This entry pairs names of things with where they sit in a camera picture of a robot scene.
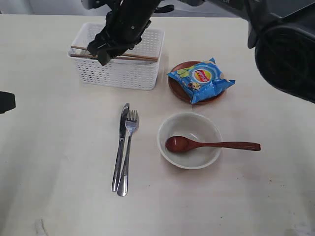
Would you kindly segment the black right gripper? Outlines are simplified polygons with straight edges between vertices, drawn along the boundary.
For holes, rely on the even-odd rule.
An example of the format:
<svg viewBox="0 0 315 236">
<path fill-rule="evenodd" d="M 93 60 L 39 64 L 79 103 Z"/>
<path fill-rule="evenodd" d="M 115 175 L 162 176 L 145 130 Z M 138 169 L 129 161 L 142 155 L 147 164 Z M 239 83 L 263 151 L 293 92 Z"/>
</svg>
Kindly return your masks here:
<svg viewBox="0 0 315 236">
<path fill-rule="evenodd" d="M 95 36 L 87 50 L 102 66 L 121 56 L 141 41 L 158 0 L 114 0 L 106 16 L 105 28 Z"/>
</svg>

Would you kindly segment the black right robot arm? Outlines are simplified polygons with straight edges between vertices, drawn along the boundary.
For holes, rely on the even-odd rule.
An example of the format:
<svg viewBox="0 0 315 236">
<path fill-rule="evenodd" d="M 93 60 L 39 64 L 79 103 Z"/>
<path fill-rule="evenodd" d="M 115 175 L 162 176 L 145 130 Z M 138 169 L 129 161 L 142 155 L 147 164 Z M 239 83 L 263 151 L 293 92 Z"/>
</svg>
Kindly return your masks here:
<svg viewBox="0 0 315 236">
<path fill-rule="evenodd" d="M 153 14 L 168 13 L 173 5 L 158 0 L 84 0 L 86 9 L 104 5 L 103 30 L 88 44 L 88 51 L 102 65 L 140 43 Z M 248 47 L 255 50 L 261 76 L 290 95 L 315 100 L 315 5 L 310 3 L 286 16 L 273 13 L 265 0 L 217 0 L 215 5 L 246 20 Z"/>
</svg>

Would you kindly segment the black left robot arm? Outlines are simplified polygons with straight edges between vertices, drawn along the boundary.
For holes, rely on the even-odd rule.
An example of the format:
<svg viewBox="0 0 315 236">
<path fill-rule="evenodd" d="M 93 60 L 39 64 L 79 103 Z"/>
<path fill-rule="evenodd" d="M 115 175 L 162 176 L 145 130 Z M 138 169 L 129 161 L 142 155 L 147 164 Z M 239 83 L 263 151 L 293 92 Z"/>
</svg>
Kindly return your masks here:
<svg viewBox="0 0 315 236">
<path fill-rule="evenodd" d="M 0 114 L 16 108 L 15 94 L 0 91 Z"/>
</svg>

